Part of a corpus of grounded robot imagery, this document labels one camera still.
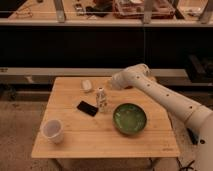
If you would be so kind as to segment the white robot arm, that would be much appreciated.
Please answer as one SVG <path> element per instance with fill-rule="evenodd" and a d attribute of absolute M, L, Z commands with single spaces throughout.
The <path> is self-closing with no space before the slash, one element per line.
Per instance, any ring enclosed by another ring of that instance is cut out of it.
<path fill-rule="evenodd" d="M 113 74 L 110 83 L 117 90 L 133 86 L 174 114 L 198 136 L 195 170 L 213 171 L 213 110 L 152 81 L 149 74 L 146 64 L 137 64 Z"/>

